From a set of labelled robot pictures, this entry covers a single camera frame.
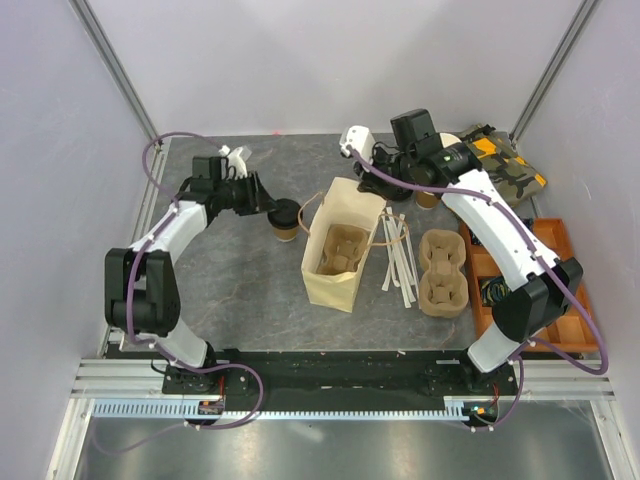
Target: camouflage bag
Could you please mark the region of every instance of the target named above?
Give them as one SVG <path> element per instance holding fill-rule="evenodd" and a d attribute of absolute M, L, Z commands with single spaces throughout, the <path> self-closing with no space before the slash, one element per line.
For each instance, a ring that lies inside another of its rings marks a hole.
<path fill-rule="evenodd" d="M 491 182 L 510 207 L 535 195 L 547 181 L 511 146 L 506 132 L 477 124 L 455 133 L 480 159 Z"/>

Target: robotic arm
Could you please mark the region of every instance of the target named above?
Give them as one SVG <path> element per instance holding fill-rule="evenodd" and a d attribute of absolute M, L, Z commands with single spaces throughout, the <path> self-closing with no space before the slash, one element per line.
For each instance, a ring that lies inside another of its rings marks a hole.
<path fill-rule="evenodd" d="M 389 152 L 377 144 L 368 128 L 354 126 L 342 135 L 341 154 L 350 157 L 355 150 L 369 165 L 394 179 L 440 187 L 443 193 L 438 196 L 473 230 L 494 258 L 512 293 L 493 307 L 494 323 L 467 350 L 476 373 L 491 372 L 505 363 L 529 337 L 551 325 L 570 307 L 537 258 L 553 266 L 552 270 L 573 294 L 582 279 L 582 267 L 575 258 L 560 261 L 524 227 L 495 190 L 478 158 L 452 135 L 436 134 L 427 110 L 395 117 L 391 126 L 397 151 Z M 377 193 L 390 200 L 411 194 L 410 190 L 374 175 L 359 162 L 354 170 L 361 178 L 361 191 Z M 461 194 L 463 190 L 487 195 L 490 201 Z M 502 212 L 495 204 L 500 204 Z M 535 255 L 521 232 L 526 232 L 529 242 L 537 246 Z"/>
<path fill-rule="evenodd" d="M 172 204 L 143 238 L 126 249 L 111 249 L 105 258 L 105 317 L 109 325 L 126 332 L 127 283 L 133 259 L 148 240 L 153 240 L 136 276 L 134 331 L 138 338 L 152 339 L 174 358 L 194 368 L 215 365 L 215 353 L 180 317 L 173 265 L 222 210 L 231 209 L 244 216 L 277 209 L 258 174 L 246 170 L 247 156 L 244 147 L 233 152 L 224 147 L 220 156 L 194 157 L 193 175 L 180 188 L 177 207 Z"/>

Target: brown paper bag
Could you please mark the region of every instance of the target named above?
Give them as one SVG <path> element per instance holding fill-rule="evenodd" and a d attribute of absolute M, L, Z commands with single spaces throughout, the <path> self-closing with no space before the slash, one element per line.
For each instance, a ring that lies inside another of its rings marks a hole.
<path fill-rule="evenodd" d="M 316 271 L 322 260 L 327 232 L 334 224 L 354 225 L 370 232 L 369 244 L 371 244 L 376 234 L 378 218 L 385 205 L 386 201 L 382 197 L 359 192 L 357 181 L 340 177 L 333 179 L 331 188 L 311 222 L 309 239 L 302 257 L 302 278 L 312 304 L 343 312 L 353 311 L 369 248 L 355 272 L 321 275 Z"/>

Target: wire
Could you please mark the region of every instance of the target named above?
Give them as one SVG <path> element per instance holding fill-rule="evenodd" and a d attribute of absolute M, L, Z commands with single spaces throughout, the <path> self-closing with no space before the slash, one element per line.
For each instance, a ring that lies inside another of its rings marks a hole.
<path fill-rule="evenodd" d="M 573 295 L 573 293 L 571 293 L 571 291 L 569 291 L 569 289 L 566 287 L 566 285 L 564 283 L 562 283 L 562 281 L 558 278 L 556 273 L 551 269 L 551 267 L 547 264 L 547 262 L 541 256 L 536 255 L 536 250 L 537 250 L 536 249 L 536 245 L 535 245 L 535 243 L 533 243 L 533 240 L 531 240 L 531 238 L 529 238 L 529 236 L 527 235 L 527 231 L 525 229 L 526 227 L 524 227 L 522 224 L 520 224 L 520 222 L 518 221 L 518 218 L 515 217 L 515 215 L 510 212 L 508 207 L 506 207 L 505 205 L 503 205 L 500 202 L 494 202 L 493 199 L 489 195 L 485 195 L 484 193 L 476 192 L 474 190 L 469 190 L 469 189 L 466 189 L 466 188 L 425 187 L 423 185 L 416 185 L 416 184 L 412 184 L 412 183 L 403 182 L 402 180 L 398 180 L 397 178 L 394 178 L 394 177 L 392 177 L 390 175 L 387 175 L 386 173 L 380 171 L 379 169 L 377 169 L 373 165 L 370 165 L 369 163 L 367 163 L 365 161 L 365 159 L 362 158 L 360 153 L 357 150 L 355 150 L 353 147 L 347 146 L 347 149 L 351 152 L 351 154 L 354 156 L 356 161 L 359 162 L 363 167 L 366 167 L 371 173 L 373 173 L 377 177 L 381 178 L 382 180 L 385 180 L 386 182 L 391 183 L 392 185 L 395 185 L 397 187 L 405 188 L 405 189 L 408 189 L 408 190 L 414 190 L 414 191 L 418 191 L 418 192 L 454 193 L 454 194 L 461 194 L 461 195 L 469 195 L 469 196 L 472 196 L 472 197 L 479 198 L 479 199 L 487 202 L 489 205 L 492 205 L 493 207 L 498 209 L 500 211 L 500 213 L 502 213 L 507 218 L 507 220 L 509 220 L 509 222 L 511 222 L 511 224 L 514 226 L 514 228 L 517 230 L 517 232 L 520 234 L 520 236 L 522 237 L 522 239 L 526 243 L 527 248 L 535 256 L 536 260 L 542 266 L 544 271 L 549 275 L 549 278 L 551 278 L 553 283 L 555 283 L 555 285 L 562 292 L 562 294 L 578 310 L 578 313 L 580 314 L 580 316 L 584 319 L 584 321 L 589 326 L 589 329 L 593 333 L 593 336 L 594 336 L 594 338 L 596 340 L 596 343 L 598 344 L 598 349 L 600 350 L 600 361 L 601 361 L 600 367 L 591 368 L 591 367 L 589 367 L 587 365 L 584 365 L 584 364 L 580 363 L 579 361 L 571 358 L 571 356 L 569 356 L 567 353 L 565 353 L 562 350 L 560 350 L 555 345 L 552 345 L 551 343 L 549 343 L 546 340 L 543 340 L 541 338 L 531 337 L 530 340 L 538 342 L 538 343 L 546 346 L 551 351 L 555 352 L 557 355 L 559 355 L 560 357 L 562 357 L 563 359 L 565 359 L 566 361 L 571 363 L 573 366 L 579 368 L 582 371 L 585 371 L 587 373 L 591 373 L 593 375 L 604 375 L 605 373 L 607 373 L 607 370 L 609 370 L 609 353 L 607 351 L 606 345 L 604 344 L 604 340 L 602 338 L 602 335 L 600 334 L 600 331 L 598 330 L 598 327 L 596 326 L 596 324 L 594 323 L 593 319 L 591 318 L 591 315 L 589 315 L 589 313 L 585 310 L 585 308 L 578 301 L 578 299 Z M 518 355 L 520 352 L 522 352 L 528 346 L 529 346 L 528 342 L 525 342 L 522 345 L 520 345 L 520 347 L 518 347 L 513 352 L 512 359 L 513 359 L 514 355 Z"/>
<path fill-rule="evenodd" d="M 507 419 L 513 414 L 514 410 L 516 409 L 516 405 L 518 405 L 518 402 L 520 401 L 520 397 L 522 396 L 522 389 L 523 389 L 523 385 L 524 385 L 524 362 L 522 361 L 522 358 L 520 358 L 520 356 L 515 356 L 515 357 L 511 357 L 511 360 L 518 362 L 518 366 L 520 369 L 520 375 L 518 375 L 518 390 L 516 391 L 516 396 L 513 399 L 513 402 L 511 403 L 511 405 L 509 406 L 509 409 L 507 410 L 507 412 L 504 414 L 504 416 L 502 418 L 499 417 L 500 415 L 500 411 L 498 410 L 498 415 L 496 418 L 496 421 L 491 423 L 491 425 L 487 425 L 486 427 L 474 427 L 474 430 L 472 430 L 473 432 L 491 432 L 493 431 L 493 429 L 499 425 L 501 425 L 502 423 L 506 422 Z"/>
<path fill-rule="evenodd" d="M 91 443 L 92 445 L 96 448 L 96 450 L 98 450 L 100 453 L 102 453 L 103 455 L 108 455 L 109 457 L 117 457 L 118 455 L 122 455 L 124 453 L 130 452 L 131 450 L 135 450 L 138 447 L 141 447 L 142 445 L 144 445 L 145 443 L 149 443 L 151 440 L 155 440 L 158 437 L 161 437 L 169 432 L 173 432 L 174 430 L 177 430 L 180 427 L 184 427 L 184 423 L 174 423 L 169 425 L 168 427 L 163 428 L 162 430 L 158 430 L 156 433 L 154 433 L 153 435 L 150 435 L 146 438 L 143 438 L 142 440 L 129 445 L 128 447 L 124 447 L 124 448 L 119 448 L 117 450 L 109 450 L 104 448 L 102 445 L 100 445 L 100 443 L 98 443 L 98 440 L 96 438 L 96 428 L 97 428 L 97 424 L 94 422 L 91 426 L 91 433 L 89 434 L 91 437 Z"/>
<path fill-rule="evenodd" d="M 164 375 L 165 373 L 167 373 L 167 370 L 160 370 L 158 367 L 156 367 L 153 364 L 153 358 L 151 359 L 151 370 L 153 370 L 156 373 L 159 373 L 160 375 Z"/>
<path fill-rule="evenodd" d="M 256 401 L 256 404 L 254 405 L 254 407 L 251 409 L 251 411 L 245 415 L 244 417 L 235 420 L 231 423 L 226 423 L 226 424 L 221 424 L 221 425 L 191 425 L 187 422 L 188 426 L 191 426 L 192 428 L 195 428 L 197 430 L 200 429 L 205 429 L 205 430 L 228 430 L 231 428 L 235 428 L 235 427 L 239 427 L 241 425 L 245 425 L 247 423 L 249 423 L 250 421 L 252 421 L 254 419 L 255 414 L 258 412 L 258 410 L 260 409 L 260 407 L 262 406 L 262 402 L 264 401 L 264 384 L 262 382 L 262 378 L 260 378 L 260 375 L 258 374 L 258 372 L 256 372 L 253 368 L 249 367 L 248 365 L 242 365 L 239 363 L 228 363 L 228 364 L 224 364 L 224 365 L 218 365 L 215 367 L 209 367 L 209 368 L 195 368 L 192 367 L 191 365 L 187 365 L 186 363 L 182 362 L 180 359 L 176 358 L 173 354 L 171 354 L 170 352 L 168 352 L 167 350 L 165 350 L 164 348 L 162 348 L 160 345 L 158 345 L 154 340 L 152 339 L 144 339 L 141 340 L 136 336 L 135 333 L 135 329 L 133 326 L 133 297 L 134 297 L 134 292 L 135 292 L 135 282 L 136 279 L 138 277 L 138 271 L 140 269 L 140 263 L 142 262 L 142 258 L 144 257 L 144 254 L 147 252 L 147 250 L 149 249 L 149 247 L 153 244 L 153 238 L 157 237 L 159 234 L 161 234 L 170 224 L 171 222 L 180 214 L 180 204 L 178 202 L 178 199 L 176 198 L 175 195 L 173 195 L 171 193 L 171 191 L 165 187 L 164 185 L 160 184 L 160 182 L 158 182 L 155 178 L 153 178 L 153 175 L 151 174 L 151 171 L 149 170 L 149 166 L 147 165 L 147 155 L 149 150 L 151 149 L 151 147 L 153 147 L 155 144 L 160 143 L 161 140 L 168 138 L 168 137 L 174 137 L 174 136 L 185 136 L 185 137 L 193 137 L 193 138 L 200 138 L 202 140 L 205 140 L 206 142 L 211 143 L 212 145 L 214 145 L 216 148 L 220 149 L 220 145 L 213 139 L 208 138 L 208 137 L 204 137 L 202 135 L 198 135 L 195 133 L 190 133 L 190 132 L 169 132 L 169 133 L 164 133 L 162 135 L 157 136 L 156 138 L 154 138 L 153 140 L 151 140 L 143 149 L 142 151 L 142 168 L 144 170 L 144 173 L 147 175 L 147 177 L 149 178 L 149 181 L 162 193 L 164 193 L 165 195 L 167 195 L 172 203 L 173 203 L 173 209 L 171 210 L 171 212 L 169 213 L 169 215 L 166 216 L 166 218 L 164 219 L 164 221 L 162 223 L 160 223 L 160 225 L 158 225 L 154 230 L 153 230 L 153 237 L 152 238 L 148 238 L 143 244 L 142 247 L 140 247 L 140 250 L 138 252 L 136 252 L 136 255 L 133 259 L 133 264 L 131 265 L 131 271 L 129 272 L 129 278 L 128 278 L 128 282 L 127 282 L 127 300 L 126 300 L 126 323 L 127 323 L 127 336 L 129 341 L 134 344 L 134 345 L 149 345 L 153 348 L 155 348 L 155 350 L 160 353 L 161 355 L 163 355 L 165 357 L 165 359 L 169 362 L 169 365 L 177 365 L 180 368 L 183 368 L 185 370 L 188 370 L 192 373 L 198 373 L 198 374 L 208 374 L 208 373 L 214 373 L 214 372 L 219 372 L 222 370 L 227 370 L 227 369 L 238 369 L 238 370 L 244 370 L 248 373 L 250 373 L 257 381 L 258 383 L 258 389 L 259 389 L 259 393 L 258 393 L 258 400 Z M 153 361 L 151 363 L 151 368 L 154 371 L 158 371 L 161 372 L 159 369 L 156 369 L 155 366 L 153 365 Z M 92 430 L 92 443 L 93 445 L 96 447 L 96 449 L 103 453 L 104 455 L 109 455 L 109 456 L 116 456 L 116 455 L 121 455 L 127 452 L 130 452 L 131 450 L 134 450 L 136 448 L 138 448 L 141 445 L 144 445 L 147 442 L 150 442 L 151 440 L 154 440 L 155 438 L 158 438 L 162 435 L 164 435 L 165 433 L 169 433 L 179 427 L 184 426 L 184 423 L 178 423 L 178 424 L 173 424 L 170 425 L 167 428 L 164 428 L 158 432 L 156 432 L 155 434 L 151 435 L 150 437 L 147 437 L 143 440 L 140 440 L 139 442 L 134 443 L 133 445 L 130 445 L 128 447 L 125 448 L 121 448 L 119 450 L 107 450 L 104 447 L 102 447 L 101 445 L 98 444 L 97 440 L 95 439 L 95 435 L 93 435 L 93 432 L 95 431 L 95 426 L 93 427 Z"/>
<path fill-rule="evenodd" d="M 494 405 L 497 405 L 499 399 L 500 399 L 500 389 L 498 388 L 498 384 L 494 383 L 493 384 L 493 400 L 491 401 L 489 408 L 493 407 Z"/>
<path fill-rule="evenodd" d="M 156 187 L 158 189 L 158 191 L 162 192 L 167 197 L 169 197 L 171 199 L 171 201 L 173 202 L 173 205 L 176 208 L 178 208 L 178 199 L 176 198 L 176 196 L 171 192 L 171 190 L 169 190 L 168 187 L 165 187 L 160 182 L 158 182 L 155 178 L 153 178 L 151 170 L 149 170 L 149 165 L 147 164 L 147 155 L 148 155 L 149 150 L 151 149 L 151 147 L 153 147 L 156 143 L 158 143 L 158 144 L 161 143 L 162 140 L 164 140 L 165 138 L 169 138 L 169 137 L 199 138 L 201 140 L 204 140 L 205 142 L 210 143 L 211 145 L 216 147 L 218 150 L 220 150 L 220 148 L 222 148 L 222 147 L 218 142 L 216 142 L 212 138 L 205 137 L 203 135 L 198 135 L 197 133 L 179 132 L 179 131 L 168 132 L 168 133 L 163 133 L 162 135 L 158 135 L 156 138 L 150 140 L 149 143 L 147 143 L 145 145 L 144 149 L 142 150 L 142 169 L 144 170 L 145 175 L 147 176 L 149 181 L 153 184 L 153 186 Z"/>
<path fill-rule="evenodd" d="M 400 149 L 399 149 L 398 147 L 390 147 L 390 146 L 389 146 L 389 145 L 387 145 L 386 143 L 384 143 L 384 142 L 380 142 L 380 141 L 378 141 L 378 142 L 374 143 L 374 144 L 373 144 L 373 147 L 371 147 L 371 150 L 375 150 L 375 148 L 376 148 L 378 145 L 382 145 L 382 146 L 383 146 L 384 148 L 386 148 L 387 150 L 395 150 L 396 152 L 400 151 Z"/>

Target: floor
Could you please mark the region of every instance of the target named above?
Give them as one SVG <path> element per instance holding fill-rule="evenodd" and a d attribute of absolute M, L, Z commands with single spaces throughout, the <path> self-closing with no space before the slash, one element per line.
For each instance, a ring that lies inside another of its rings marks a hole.
<path fill-rule="evenodd" d="M 336 176 L 355 178 L 352 162 L 339 155 L 338 138 L 295 135 L 219 140 L 231 147 L 248 145 L 253 151 L 248 167 L 259 172 L 271 196 L 302 204 L 317 191 L 326 191 Z M 376 139 L 393 141 L 391 135 Z M 173 139 L 163 184 L 177 190 L 191 174 L 191 158 L 214 153 L 201 140 Z M 154 222 L 167 207 L 168 200 L 159 197 Z M 406 214 L 414 249 L 429 229 L 458 228 L 458 220 L 442 203 L 431 211 L 421 210 L 413 200 L 393 207 L 394 212 Z M 315 208 L 305 211 L 307 219 L 313 218 Z M 517 212 L 533 215 L 530 203 Z M 454 319 L 432 318 L 417 304 L 405 309 L 399 289 L 383 292 L 388 264 L 384 248 L 374 248 L 367 259 L 352 314 L 311 305 L 300 273 L 305 244 L 302 232 L 290 243 L 276 240 L 265 215 L 240 218 L 223 212 L 176 265 L 182 318 L 216 349 L 463 349 L 475 339 L 469 307 Z"/>
<path fill-rule="evenodd" d="M 175 420 L 92 422 L 96 441 L 117 449 Z M 596 432 L 589 404 L 577 402 L 523 402 L 495 432 L 477 434 L 428 421 L 258 420 L 220 432 L 179 428 L 116 457 L 86 446 L 76 479 L 612 479 Z"/>

